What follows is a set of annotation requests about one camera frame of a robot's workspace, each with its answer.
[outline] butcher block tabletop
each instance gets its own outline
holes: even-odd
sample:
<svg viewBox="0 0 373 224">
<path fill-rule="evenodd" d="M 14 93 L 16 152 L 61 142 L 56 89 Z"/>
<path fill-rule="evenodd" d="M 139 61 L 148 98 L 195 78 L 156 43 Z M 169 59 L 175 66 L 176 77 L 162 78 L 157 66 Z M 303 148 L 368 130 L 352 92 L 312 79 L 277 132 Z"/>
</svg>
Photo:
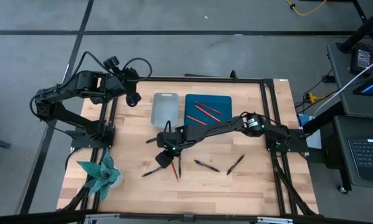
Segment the butcher block tabletop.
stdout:
<svg viewBox="0 0 373 224">
<path fill-rule="evenodd" d="M 281 123 L 298 128 L 288 80 L 273 80 Z M 270 154 L 265 137 L 250 138 L 241 133 L 227 133 L 206 138 L 182 152 L 182 177 L 179 182 L 171 166 L 147 177 L 144 173 L 158 167 L 156 155 L 163 149 L 156 143 L 146 144 L 158 131 L 151 125 L 153 96 L 157 92 L 179 95 L 178 126 L 183 125 L 187 94 L 225 95 L 232 98 L 232 116 L 243 111 L 264 114 L 260 85 L 256 83 L 212 82 L 139 82 L 142 100 L 131 108 L 125 97 L 118 98 L 114 120 L 116 133 L 110 154 L 115 166 L 123 172 L 122 184 L 110 189 L 99 203 L 99 212 L 165 213 L 199 215 L 279 215 Z M 274 119 L 269 89 L 266 90 L 271 118 Z M 81 115 L 99 119 L 101 105 L 84 101 Z M 108 119 L 111 105 L 108 105 Z M 57 208 L 63 208 L 82 188 L 87 174 L 77 161 L 89 161 L 91 149 L 81 149 L 69 159 Z M 244 159 L 226 175 L 227 169 L 245 154 Z M 288 153 L 293 185 L 310 209 L 318 212 L 306 160 L 298 153 Z M 194 159 L 219 170 L 199 166 Z M 290 212 L 286 188 L 283 186 L 286 211 Z M 92 198 L 88 200 L 91 207 Z"/>
</svg>

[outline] clear plastic container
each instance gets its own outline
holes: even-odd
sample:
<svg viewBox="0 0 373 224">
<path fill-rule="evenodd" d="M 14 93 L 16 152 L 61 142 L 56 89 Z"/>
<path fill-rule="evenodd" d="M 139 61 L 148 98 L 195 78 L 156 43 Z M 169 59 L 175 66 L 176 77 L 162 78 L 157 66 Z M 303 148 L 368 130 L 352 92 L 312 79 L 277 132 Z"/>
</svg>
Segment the clear plastic container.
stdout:
<svg viewBox="0 0 373 224">
<path fill-rule="evenodd" d="M 151 110 L 151 124 L 158 131 L 163 131 L 167 121 L 171 129 L 178 125 L 179 96 L 176 93 L 155 93 Z"/>
</svg>

